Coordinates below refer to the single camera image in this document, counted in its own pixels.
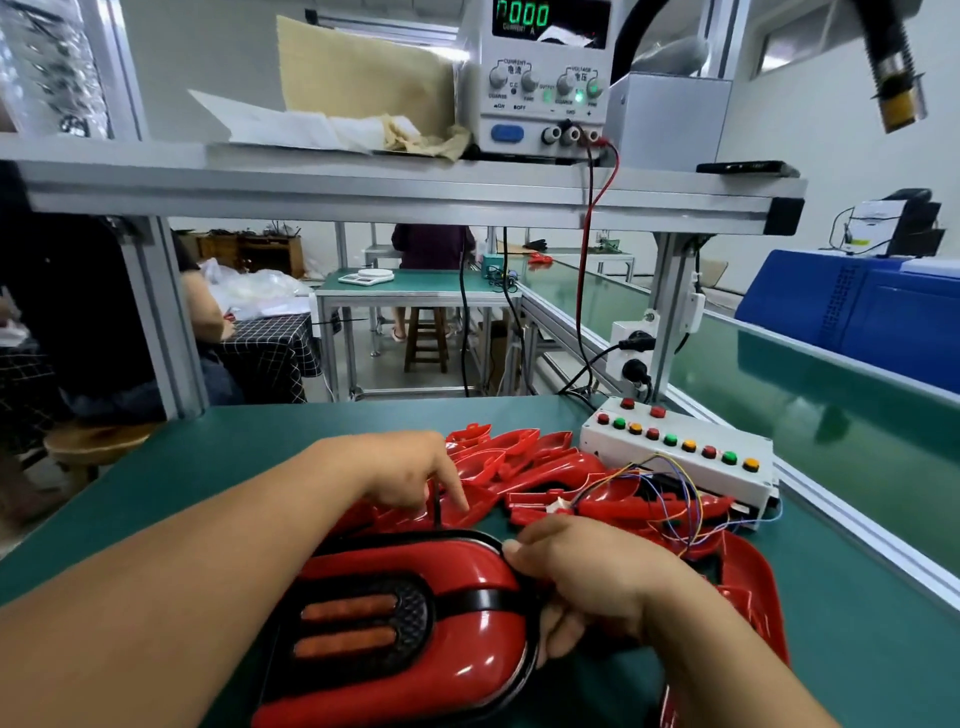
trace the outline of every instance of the blue machine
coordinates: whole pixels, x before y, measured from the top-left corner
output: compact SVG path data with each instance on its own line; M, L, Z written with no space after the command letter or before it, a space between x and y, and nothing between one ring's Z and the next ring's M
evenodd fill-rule
M902 264L773 251L736 318L960 393L960 279Z

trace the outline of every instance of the blue power button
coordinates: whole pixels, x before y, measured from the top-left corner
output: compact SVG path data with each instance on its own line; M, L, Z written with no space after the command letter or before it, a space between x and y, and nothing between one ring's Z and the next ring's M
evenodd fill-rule
M516 124L494 124L490 130L490 136L493 141L517 144L523 141L523 127Z

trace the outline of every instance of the control box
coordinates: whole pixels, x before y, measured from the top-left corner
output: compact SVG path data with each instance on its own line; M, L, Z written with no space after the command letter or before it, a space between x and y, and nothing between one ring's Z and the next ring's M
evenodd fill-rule
M457 123L482 152L586 158L580 130L596 140L607 120L621 11L622 0L467 0Z
M770 499L780 498L772 440L660 406L610 398L581 427L579 448L611 468L668 455L698 489L735 498L750 509L751 518L760 518ZM644 467L673 472L662 460Z

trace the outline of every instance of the shelf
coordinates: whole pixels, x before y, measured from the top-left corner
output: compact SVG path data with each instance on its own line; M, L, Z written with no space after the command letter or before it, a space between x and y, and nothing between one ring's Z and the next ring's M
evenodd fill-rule
M585 165L0 134L32 209L83 214L579 229ZM597 186L610 170L596 170ZM762 234L803 180L621 169L598 230Z

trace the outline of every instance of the person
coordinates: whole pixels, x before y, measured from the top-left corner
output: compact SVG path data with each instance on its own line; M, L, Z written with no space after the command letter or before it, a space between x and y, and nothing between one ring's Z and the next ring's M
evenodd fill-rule
M120 245L84 215L8 214L0 280L49 356L60 393L79 418L112 424L163 420L163 404ZM211 404L243 394L211 345L230 338L197 264L174 235L180 282Z
M462 256L476 252L477 241L466 225L397 225L391 238L394 250L403 253L400 268L419 271L459 270ZM405 341L405 308L394 308L394 341Z
M41 584L0 608L0 724L197 725L350 505L422 507L431 477L467 508L439 433L320 440ZM684 725L836 725L731 604L665 549L558 515L505 542L504 555L556 585L541 615L541 664L605 620L657 651Z

